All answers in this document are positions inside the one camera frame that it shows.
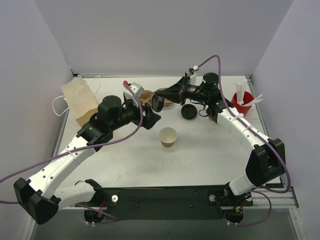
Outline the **black coffee cup lid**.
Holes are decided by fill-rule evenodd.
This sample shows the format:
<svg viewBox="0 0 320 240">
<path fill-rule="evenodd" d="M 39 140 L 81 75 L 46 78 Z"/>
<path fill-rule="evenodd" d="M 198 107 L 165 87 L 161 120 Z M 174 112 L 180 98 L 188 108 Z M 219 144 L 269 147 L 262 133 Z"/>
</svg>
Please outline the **black coffee cup lid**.
<svg viewBox="0 0 320 240">
<path fill-rule="evenodd" d="M 155 92 L 151 99 L 151 107 L 153 111 L 159 113 L 165 104 L 165 97 L 158 92 Z"/>
</svg>

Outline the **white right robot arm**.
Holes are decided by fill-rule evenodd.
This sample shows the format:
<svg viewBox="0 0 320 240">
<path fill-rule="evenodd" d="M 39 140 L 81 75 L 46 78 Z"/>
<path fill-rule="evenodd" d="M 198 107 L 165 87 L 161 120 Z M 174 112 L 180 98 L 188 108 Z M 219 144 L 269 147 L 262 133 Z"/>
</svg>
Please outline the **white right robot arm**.
<svg viewBox="0 0 320 240">
<path fill-rule="evenodd" d="M 157 91 L 152 97 L 151 106 L 154 111 L 160 112 L 165 100 L 182 106 L 186 100 L 195 101 L 249 152 L 245 172 L 226 184 L 226 194 L 243 195 L 288 171 L 284 143 L 260 133 L 223 97 L 220 78 L 216 73 L 206 73 L 200 85 L 193 85 L 190 81 L 191 77 L 185 75 L 174 85 Z"/>
</svg>

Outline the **brown paper coffee cup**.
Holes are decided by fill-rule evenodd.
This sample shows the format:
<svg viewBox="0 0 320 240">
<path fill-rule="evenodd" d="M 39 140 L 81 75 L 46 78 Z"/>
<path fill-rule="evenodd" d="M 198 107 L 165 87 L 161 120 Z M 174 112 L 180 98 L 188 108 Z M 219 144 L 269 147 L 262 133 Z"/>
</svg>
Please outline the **brown paper coffee cup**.
<svg viewBox="0 0 320 240">
<path fill-rule="evenodd" d="M 160 142 L 165 148 L 172 147 L 177 140 L 177 137 L 177 132 L 172 127 L 164 127 L 159 132 Z"/>
</svg>

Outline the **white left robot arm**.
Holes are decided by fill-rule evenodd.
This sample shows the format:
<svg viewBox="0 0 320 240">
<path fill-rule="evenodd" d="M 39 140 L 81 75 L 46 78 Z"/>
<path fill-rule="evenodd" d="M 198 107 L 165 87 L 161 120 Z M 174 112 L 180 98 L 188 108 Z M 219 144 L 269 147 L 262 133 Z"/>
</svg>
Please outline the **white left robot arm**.
<svg viewBox="0 0 320 240">
<path fill-rule="evenodd" d="M 94 180 L 62 189 L 60 184 L 84 160 L 111 141 L 113 132 L 129 123 L 146 130 L 151 129 L 161 116 L 154 113 L 150 104 L 139 107 L 134 100 L 106 96 L 97 112 L 77 132 L 67 147 L 41 171 L 28 179 L 19 178 L 13 184 L 18 204 L 39 225 L 47 223 L 58 210 L 81 202 L 92 206 L 101 203 L 101 186 Z"/>
</svg>

